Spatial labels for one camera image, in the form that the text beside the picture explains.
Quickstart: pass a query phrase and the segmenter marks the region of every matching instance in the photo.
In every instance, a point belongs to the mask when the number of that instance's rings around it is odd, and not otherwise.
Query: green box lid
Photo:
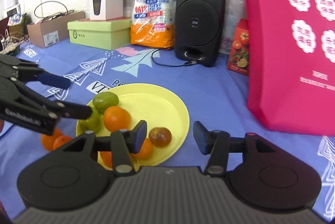
[[[130,28],[130,26],[130,18],[116,18],[109,21],[90,21],[89,19],[82,19],[67,23],[68,30],[86,30],[100,32],[114,32]]]

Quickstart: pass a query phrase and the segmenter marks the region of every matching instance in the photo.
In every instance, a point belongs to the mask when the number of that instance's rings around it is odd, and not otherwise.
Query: speaker port
[[[197,49],[187,49],[184,52],[185,57],[187,57],[189,60],[204,60],[204,55],[201,51]]]

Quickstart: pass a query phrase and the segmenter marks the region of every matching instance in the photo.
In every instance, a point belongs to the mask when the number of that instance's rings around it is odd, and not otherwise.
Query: black cable
[[[155,59],[153,58],[153,55],[154,53],[156,53],[157,51],[159,51],[161,49],[156,49],[155,51],[153,51],[151,53],[151,60],[154,64],[157,64],[159,66],[164,66],[164,67],[186,67],[186,66],[191,66],[191,65],[194,65],[194,64],[197,64],[197,61],[196,60],[192,60],[192,61],[187,61],[185,62],[184,64],[181,64],[181,65],[168,65],[168,64],[161,64],[161,63],[158,63],[157,61],[155,61]]]
[[[47,17],[40,17],[40,16],[36,15],[36,9],[38,9],[41,5],[43,5],[43,4],[45,4],[45,3],[58,3],[58,4],[61,4],[63,7],[65,7],[66,12],[57,12],[57,13],[52,14],[52,15],[49,15],[49,16],[47,16]],[[35,8],[35,10],[34,10],[34,14],[35,14],[35,16],[36,16],[37,18],[39,18],[39,19],[43,19],[42,22],[43,22],[45,19],[49,19],[49,20],[50,20],[50,19],[56,19],[56,18],[61,17],[61,16],[64,16],[64,15],[69,15],[69,14],[71,14],[71,13],[73,13],[73,12],[74,12],[73,9],[68,10],[67,7],[66,7],[66,5],[64,5],[63,3],[58,2],[58,1],[45,1],[45,2],[42,2],[42,3],[40,3],[40,4]]]

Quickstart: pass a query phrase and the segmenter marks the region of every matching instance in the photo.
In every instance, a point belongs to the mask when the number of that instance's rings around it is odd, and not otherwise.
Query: tangerine
[[[113,161],[112,161],[112,152],[110,151],[100,151],[101,159],[103,160],[103,164],[109,168],[112,168]]]
[[[147,160],[150,158],[152,153],[153,153],[152,142],[148,138],[145,138],[143,145],[140,149],[140,152],[137,154],[131,154],[131,156],[137,160]]]
[[[54,128],[54,132],[52,133],[52,135],[50,135],[50,136],[45,135],[45,134],[41,135],[41,143],[47,151],[52,151],[53,146],[54,146],[54,141],[59,136],[62,136],[62,135],[63,135],[63,133],[61,132],[61,130],[59,128]]]
[[[110,132],[129,129],[130,122],[131,116],[129,112],[118,106],[109,107],[103,114],[103,123]]]
[[[65,145],[66,143],[68,143],[71,140],[72,140],[72,137],[70,137],[70,136],[66,136],[66,135],[59,136],[54,141],[54,145],[52,146],[52,150],[56,150],[57,148],[61,147],[62,145]]]

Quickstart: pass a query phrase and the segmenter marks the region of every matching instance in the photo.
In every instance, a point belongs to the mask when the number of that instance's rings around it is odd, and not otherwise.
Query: yellow plate
[[[170,158],[184,143],[189,126],[190,117],[183,101],[173,92],[152,84],[127,84],[108,90],[119,97],[119,107],[127,110],[131,115],[131,128],[140,120],[148,124],[148,132],[154,127],[166,127],[172,133],[171,143],[164,148],[154,147],[152,156],[148,160],[134,162],[135,170],[140,166],[155,166]],[[103,125],[103,115],[100,115],[100,130],[96,136],[109,136],[110,132]],[[76,125],[76,136],[83,133]],[[98,162],[107,168],[100,157]]]

